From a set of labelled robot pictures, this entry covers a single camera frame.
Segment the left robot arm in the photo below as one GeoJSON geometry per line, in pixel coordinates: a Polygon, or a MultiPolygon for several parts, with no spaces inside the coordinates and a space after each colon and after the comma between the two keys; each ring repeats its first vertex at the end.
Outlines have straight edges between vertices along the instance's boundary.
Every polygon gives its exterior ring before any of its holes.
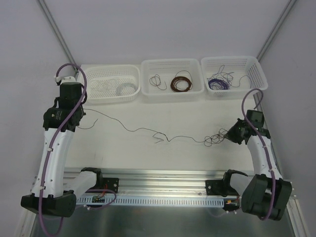
{"type": "Polygon", "coordinates": [[[21,198],[21,206],[35,214],[70,217],[77,198],[89,189],[93,192],[103,189],[99,168],[83,168],[73,181],[63,184],[68,149],[85,115],[82,92],[83,85],[79,82],[62,83],[59,97],[44,113],[44,149],[38,177],[30,194],[21,198]]]}

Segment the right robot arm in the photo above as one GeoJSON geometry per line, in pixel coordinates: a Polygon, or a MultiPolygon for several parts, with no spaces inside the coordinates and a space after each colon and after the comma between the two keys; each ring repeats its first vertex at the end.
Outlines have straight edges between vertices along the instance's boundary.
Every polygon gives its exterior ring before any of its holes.
{"type": "Polygon", "coordinates": [[[225,138],[239,145],[245,144],[250,151],[254,175],[229,169],[222,179],[222,196],[241,197],[241,209],[261,220],[279,221],[292,192],[292,185],[280,174],[273,158],[271,136],[264,126],[260,111],[247,110],[244,119],[238,119],[225,138]]]}

